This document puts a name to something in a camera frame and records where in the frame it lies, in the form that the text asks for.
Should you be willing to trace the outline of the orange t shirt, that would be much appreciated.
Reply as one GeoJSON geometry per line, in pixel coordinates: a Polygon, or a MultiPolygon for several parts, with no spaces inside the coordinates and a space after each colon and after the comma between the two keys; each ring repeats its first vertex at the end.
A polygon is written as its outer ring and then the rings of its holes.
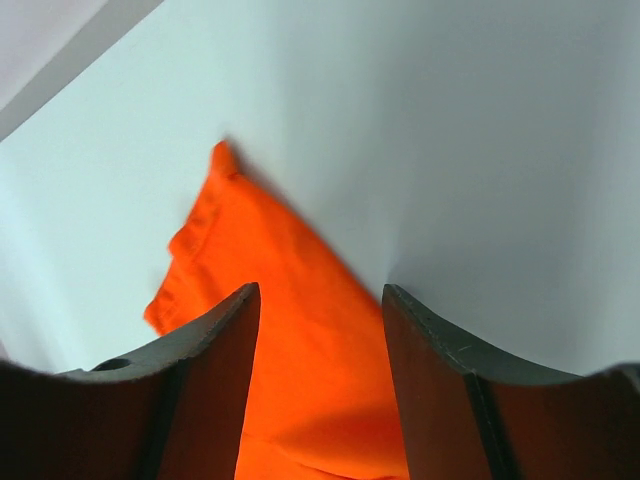
{"type": "Polygon", "coordinates": [[[167,334],[257,283],[261,318],[236,475],[408,475],[382,313],[332,250],[218,143],[145,320],[167,334]]]}

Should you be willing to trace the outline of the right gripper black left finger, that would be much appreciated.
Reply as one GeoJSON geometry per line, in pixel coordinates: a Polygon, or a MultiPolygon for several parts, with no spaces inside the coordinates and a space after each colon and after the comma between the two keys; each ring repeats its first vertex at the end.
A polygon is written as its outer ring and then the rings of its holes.
{"type": "Polygon", "coordinates": [[[242,286],[201,317],[92,370],[1,365],[5,479],[231,479],[260,318],[242,286]]]}

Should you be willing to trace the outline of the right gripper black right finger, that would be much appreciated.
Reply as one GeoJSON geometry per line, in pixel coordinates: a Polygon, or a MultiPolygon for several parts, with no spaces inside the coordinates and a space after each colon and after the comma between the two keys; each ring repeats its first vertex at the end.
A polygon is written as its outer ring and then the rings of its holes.
{"type": "Polygon", "coordinates": [[[639,368],[581,377],[441,318],[386,285],[383,322],[413,479],[635,479],[639,368]]]}

